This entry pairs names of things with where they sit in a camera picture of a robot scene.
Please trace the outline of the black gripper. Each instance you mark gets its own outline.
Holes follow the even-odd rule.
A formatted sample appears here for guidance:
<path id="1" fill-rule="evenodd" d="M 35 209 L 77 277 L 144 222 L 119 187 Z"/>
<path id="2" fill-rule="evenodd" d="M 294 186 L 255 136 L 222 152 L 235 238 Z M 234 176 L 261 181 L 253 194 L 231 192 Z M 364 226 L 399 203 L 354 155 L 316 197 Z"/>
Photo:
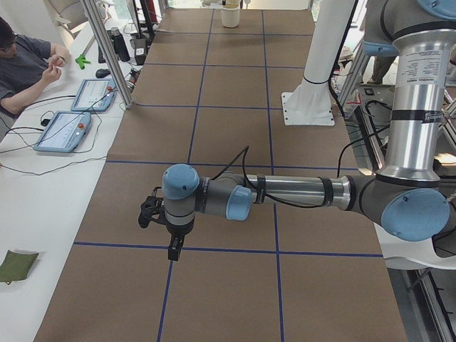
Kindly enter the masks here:
<path id="1" fill-rule="evenodd" d="M 178 260 L 184 245 L 185 237 L 192 231 L 191 227 L 167 228 L 171 234 L 170 244 L 167 248 L 167 257 L 169 260 Z"/>

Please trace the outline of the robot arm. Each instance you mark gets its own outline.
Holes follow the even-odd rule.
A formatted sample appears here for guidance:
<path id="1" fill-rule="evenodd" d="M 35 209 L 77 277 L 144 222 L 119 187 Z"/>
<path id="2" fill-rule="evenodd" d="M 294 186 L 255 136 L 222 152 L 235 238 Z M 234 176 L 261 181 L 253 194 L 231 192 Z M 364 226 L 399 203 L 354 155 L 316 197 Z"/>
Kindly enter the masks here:
<path id="1" fill-rule="evenodd" d="M 446 69 L 455 47 L 453 1 L 369 1 L 364 47 L 398 60 L 384 166 L 371 175 L 286 177 L 223 170 L 202 177 L 186 164 L 166 169 L 160 219 L 171 235 L 167 255 L 180 257 L 196 214 L 243 221 L 264 202 L 300 209 L 337 207 L 360 214 L 389 235 L 422 242 L 452 233 L 455 205 L 434 169 Z"/>

